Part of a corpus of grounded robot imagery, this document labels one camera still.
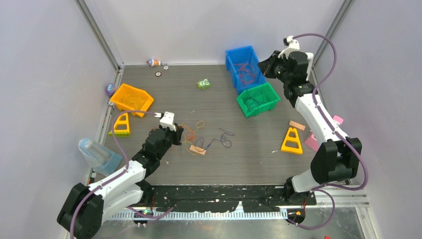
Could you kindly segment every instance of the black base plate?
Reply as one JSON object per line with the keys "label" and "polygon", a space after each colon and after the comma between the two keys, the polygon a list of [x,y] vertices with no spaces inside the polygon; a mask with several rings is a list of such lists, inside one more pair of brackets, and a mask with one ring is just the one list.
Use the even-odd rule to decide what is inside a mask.
{"label": "black base plate", "polygon": [[[134,206],[157,207],[164,212],[174,207],[174,212],[232,212],[239,201],[245,213],[277,212],[277,206],[301,206],[285,202],[283,187],[278,185],[198,185],[198,186],[153,186],[154,200],[148,205]],[[315,196],[307,197],[307,205],[316,205]]]}

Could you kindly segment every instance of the small toy figure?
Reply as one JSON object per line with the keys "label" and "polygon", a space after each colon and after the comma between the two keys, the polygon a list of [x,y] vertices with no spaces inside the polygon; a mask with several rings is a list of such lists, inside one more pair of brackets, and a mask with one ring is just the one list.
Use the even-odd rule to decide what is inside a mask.
{"label": "small toy figure", "polygon": [[160,66],[161,65],[161,61],[157,61],[154,59],[149,59],[148,61],[146,61],[146,64],[148,64],[149,66]]}
{"label": "small toy figure", "polygon": [[110,83],[107,88],[105,89],[105,93],[108,96],[112,96],[116,92],[116,86],[114,84]]}
{"label": "small toy figure", "polygon": [[211,83],[208,79],[203,79],[202,81],[197,82],[198,88],[203,90],[211,86]]}

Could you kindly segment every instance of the pink block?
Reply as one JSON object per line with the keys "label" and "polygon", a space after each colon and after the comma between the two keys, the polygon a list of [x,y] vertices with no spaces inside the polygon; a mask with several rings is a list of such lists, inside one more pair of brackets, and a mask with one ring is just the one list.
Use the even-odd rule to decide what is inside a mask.
{"label": "pink block", "polygon": [[[337,125],[343,123],[343,119],[341,117],[334,116],[332,119],[336,122]],[[305,144],[315,152],[319,149],[317,139],[315,138],[315,135],[313,133],[311,133],[309,137],[305,140]]]}
{"label": "pink block", "polygon": [[332,119],[333,119],[334,121],[336,121],[336,122],[338,123],[338,125],[340,125],[340,124],[342,124],[342,123],[343,123],[343,119],[342,119],[342,118],[340,118],[340,117],[338,117],[338,116],[334,116]]}

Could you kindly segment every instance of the transparent plastic bottle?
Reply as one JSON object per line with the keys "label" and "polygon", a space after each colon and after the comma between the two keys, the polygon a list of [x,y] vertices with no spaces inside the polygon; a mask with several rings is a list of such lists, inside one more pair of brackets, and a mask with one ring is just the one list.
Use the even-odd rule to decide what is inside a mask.
{"label": "transparent plastic bottle", "polygon": [[114,173],[121,162],[121,156],[119,154],[90,138],[79,140],[79,151],[96,173],[105,176]]}

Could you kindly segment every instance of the gray floor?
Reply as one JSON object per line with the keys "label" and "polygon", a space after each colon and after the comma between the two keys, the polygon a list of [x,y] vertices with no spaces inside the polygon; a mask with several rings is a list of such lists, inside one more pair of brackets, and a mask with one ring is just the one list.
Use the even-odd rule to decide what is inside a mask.
{"label": "gray floor", "polygon": [[[156,71],[161,71],[162,76],[155,77]],[[211,87],[199,90],[196,82],[204,78],[210,80]],[[281,101],[273,111],[251,118],[246,118],[237,104],[224,65],[170,66],[168,71],[162,67],[126,66],[121,82],[146,90],[155,99],[149,110],[174,112],[178,124],[194,128],[204,120],[205,126],[196,132],[196,138],[204,137],[205,145],[220,138],[223,131],[219,128],[235,133],[227,137],[231,148],[214,141],[205,156],[190,155],[185,145],[173,146],[157,171],[148,177],[151,184],[283,184],[288,177],[309,169],[315,152],[304,144],[308,126],[306,131],[299,130],[302,155],[280,151],[289,121],[306,122],[284,99],[283,84],[278,80],[267,82]],[[151,128],[158,126],[158,120],[130,116],[129,121],[131,136],[119,138],[119,142],[131,158],[141,149]],[[112,137],[107,137],[105,146],[120,153]]]}

